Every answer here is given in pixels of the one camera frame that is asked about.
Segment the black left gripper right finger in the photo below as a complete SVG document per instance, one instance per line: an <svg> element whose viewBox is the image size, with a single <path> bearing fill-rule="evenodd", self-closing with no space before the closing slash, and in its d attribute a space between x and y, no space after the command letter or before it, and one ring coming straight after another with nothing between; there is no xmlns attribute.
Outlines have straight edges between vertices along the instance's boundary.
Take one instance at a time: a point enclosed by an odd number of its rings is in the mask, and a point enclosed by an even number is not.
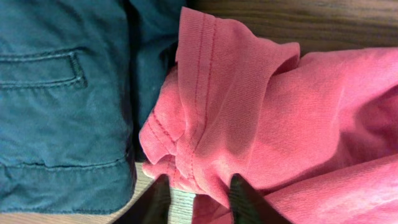
<svg viewBox="0 0 398 224"><path fill-rule="evenodd" d="M233 174L229 206L234 224L292 224L240 174Z"/></svg>

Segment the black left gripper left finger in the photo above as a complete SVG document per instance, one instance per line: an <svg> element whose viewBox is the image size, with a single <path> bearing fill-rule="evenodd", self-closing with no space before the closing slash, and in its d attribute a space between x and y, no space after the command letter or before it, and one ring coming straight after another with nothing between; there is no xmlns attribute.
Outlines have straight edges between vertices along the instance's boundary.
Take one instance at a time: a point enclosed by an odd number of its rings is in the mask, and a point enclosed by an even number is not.
<svg viewBox="0 0 398 224"><path fill-rule="evenodd" d="M169 178L162 174L113 224L168 224L170 205Z"/></svg>

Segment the red t-shirt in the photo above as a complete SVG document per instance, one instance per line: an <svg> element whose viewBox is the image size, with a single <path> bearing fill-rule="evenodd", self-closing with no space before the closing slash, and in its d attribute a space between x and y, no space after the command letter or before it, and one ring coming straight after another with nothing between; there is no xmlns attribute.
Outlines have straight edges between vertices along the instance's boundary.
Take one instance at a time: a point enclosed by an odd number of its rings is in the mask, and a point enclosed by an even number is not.
<svg viewBox="0 0 398 224"><path fill-rule="evenodd" d="M139 139L152 178L230 223L241 174L294 223L397 222L397 49L300 55L298 43L183 8L176 66Z"/></svg>

